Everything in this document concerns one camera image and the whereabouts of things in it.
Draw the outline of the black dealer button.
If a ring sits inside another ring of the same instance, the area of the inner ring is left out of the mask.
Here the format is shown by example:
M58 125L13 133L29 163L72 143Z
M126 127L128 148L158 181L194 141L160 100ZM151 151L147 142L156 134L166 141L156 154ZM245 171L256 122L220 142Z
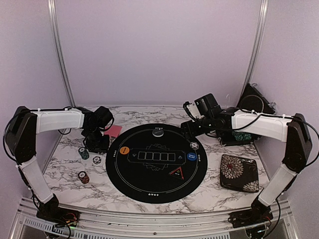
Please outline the black dealer button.
M158 127L152 131L152 134L154 137L162 137L164 135L164 130L163 130L163 128Z

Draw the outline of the blue small blind button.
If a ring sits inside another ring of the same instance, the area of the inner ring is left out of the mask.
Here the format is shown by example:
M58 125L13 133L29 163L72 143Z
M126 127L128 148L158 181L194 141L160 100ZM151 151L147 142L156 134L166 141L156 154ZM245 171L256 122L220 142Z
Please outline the blue small blind button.
M189 161L197 161L197 154L196 153L188 153L187 154L187 159Z

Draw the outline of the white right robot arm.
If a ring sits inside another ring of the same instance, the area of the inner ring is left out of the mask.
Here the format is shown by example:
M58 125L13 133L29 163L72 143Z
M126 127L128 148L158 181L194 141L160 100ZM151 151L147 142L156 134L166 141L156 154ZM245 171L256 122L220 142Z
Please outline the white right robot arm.
M190 118L181 124L186 138L212 131L243 132L261 136L266 141L277 141L282 147L279 168L257 197L258 204L247 212L247 219L252 223L259 222L266 215L265 206L270 206L311 164L309 156L313 143L309 130L313 126L302 114L267 114L243 107L223 109L212 94L194 103L185 102L182 107Z

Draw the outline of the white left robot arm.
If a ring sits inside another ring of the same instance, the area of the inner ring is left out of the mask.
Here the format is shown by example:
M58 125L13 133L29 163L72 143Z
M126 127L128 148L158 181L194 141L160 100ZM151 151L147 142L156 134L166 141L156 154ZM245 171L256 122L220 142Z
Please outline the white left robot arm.
M38 135L62 129L80 129L83 145L93 153L105 153L109 147L109 136L105 134L114 123L111 111L98 107L91 111L83 107L63 109L29 109L19 106L8 122L3 134L3 148L17 164L18 170L35 197L43 204L44 214L57 222L63 211L55 205L54 193L44 179L37 160Z

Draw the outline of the grey poker chip stack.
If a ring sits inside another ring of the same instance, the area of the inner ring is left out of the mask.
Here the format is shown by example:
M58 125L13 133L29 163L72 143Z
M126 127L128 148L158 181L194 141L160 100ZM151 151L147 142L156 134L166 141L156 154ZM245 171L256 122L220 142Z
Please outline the grey poker chip stack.
M99 156L95 156L95 157L93 158L93 163L94 163L94 164L100 164L101 161L102 161L102 159L101 159L101 157L99 157Z

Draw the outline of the orange big blind button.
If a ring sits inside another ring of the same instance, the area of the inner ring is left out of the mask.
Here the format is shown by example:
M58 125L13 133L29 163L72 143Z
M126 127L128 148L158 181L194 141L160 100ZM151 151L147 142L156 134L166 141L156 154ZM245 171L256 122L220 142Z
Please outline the orange big blind button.
M119 149L119 153L122 155L127 155L130 152L130 148L127 146L123 146Z

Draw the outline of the red triangle all-in marker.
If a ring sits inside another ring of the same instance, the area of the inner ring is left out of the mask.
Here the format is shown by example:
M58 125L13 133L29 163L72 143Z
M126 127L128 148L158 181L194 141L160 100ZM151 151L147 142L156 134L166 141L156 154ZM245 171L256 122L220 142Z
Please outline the red triangle all-in marker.
M178 167L176 169L174 169L172 172L169 173L170 176L180 179L180 180L184 180L184 175L183 175L183 171L182 171L182 167Z

